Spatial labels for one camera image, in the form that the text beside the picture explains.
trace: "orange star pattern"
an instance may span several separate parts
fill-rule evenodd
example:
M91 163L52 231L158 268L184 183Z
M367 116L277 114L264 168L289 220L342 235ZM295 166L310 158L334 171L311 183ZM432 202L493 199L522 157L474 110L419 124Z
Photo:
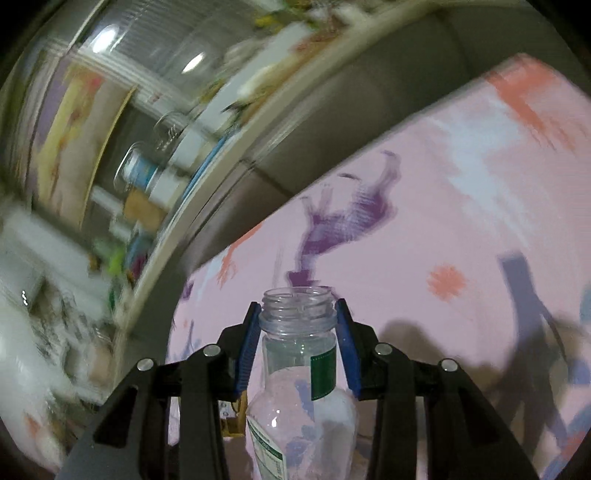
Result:
M440 265L429 275L427 285L440 300L450 301L466 288L466 277L453 265Z

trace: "bottle opening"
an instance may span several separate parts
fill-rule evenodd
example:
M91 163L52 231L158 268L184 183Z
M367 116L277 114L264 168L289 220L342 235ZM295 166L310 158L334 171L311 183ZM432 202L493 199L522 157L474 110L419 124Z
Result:
M327 332L336 326L334 298L328 287L285 287L263 295L261 329L278 335Z

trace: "ceiling light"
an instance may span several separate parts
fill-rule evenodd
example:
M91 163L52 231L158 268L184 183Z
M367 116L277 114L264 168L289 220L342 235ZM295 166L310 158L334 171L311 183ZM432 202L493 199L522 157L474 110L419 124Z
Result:
M204 52L201 52L193 60L191 60L189 63L187 63L187 66L185 68L183 68L183 73L187 73L187 72L190 72L191 70L193 70L197 65L199 65L201 63L201 61L204 58L205 58L205 54L204 54Z
M90 44L92 51L94 53L101 53L109 48L115 41L118 31L119 28L116 25L109 25L108 27L103 28Z

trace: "purple pattern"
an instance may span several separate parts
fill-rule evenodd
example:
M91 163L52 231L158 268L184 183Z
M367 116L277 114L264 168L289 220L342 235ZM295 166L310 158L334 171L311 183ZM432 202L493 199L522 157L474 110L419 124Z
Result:
M287 273L287 280L293 287L309 287L316 284L313 279L316 258L339 245L354 242L392 219L398 209L392 207L388 198L390 188L400 180L400 158L389 151L382 152L386 165L380 178L373 185L364 185L355 175L343 173L340 176L359 182L349 207L335 213L328 213L332 189L322 191L317 209L309 197L303 197L310 227L304 234L299 257L298 270Z
M195 285L195 282L193 280L189 280L187 283L185 283L183 292L181 293L182 301L186 301L189 299L189 297L191 296L191 292L193 291L193 285Z

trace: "glass jar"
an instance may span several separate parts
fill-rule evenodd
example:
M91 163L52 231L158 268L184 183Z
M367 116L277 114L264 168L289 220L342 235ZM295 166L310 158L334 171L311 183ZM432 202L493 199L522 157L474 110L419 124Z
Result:
M263 480L345 480L357 414L336 388L336 312L326 287L264 294L265 385L246 412Z

